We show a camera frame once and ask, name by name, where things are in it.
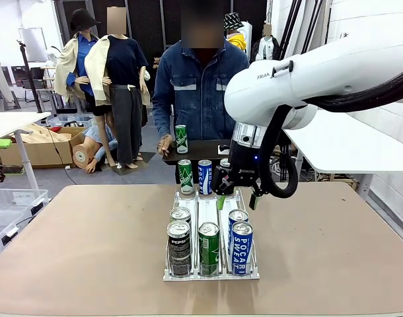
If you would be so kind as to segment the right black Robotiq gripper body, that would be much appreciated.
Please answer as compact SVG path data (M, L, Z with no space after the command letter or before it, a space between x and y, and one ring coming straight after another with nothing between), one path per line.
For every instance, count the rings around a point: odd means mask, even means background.
M261 167L265 163L265 151L263 147L247 147L237 141L231 141L228 182L232 186L253 187L264 189L261 176Z

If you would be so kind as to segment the person's right hand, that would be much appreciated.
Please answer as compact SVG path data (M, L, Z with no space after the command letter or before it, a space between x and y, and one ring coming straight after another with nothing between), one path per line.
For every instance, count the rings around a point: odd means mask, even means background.
M162 156L168 156L169 154L169 147L172 145L173 142L173 138L171 135L167 134L167 135L163 135L160 140L159 143L157 145L157 150L158 153Z

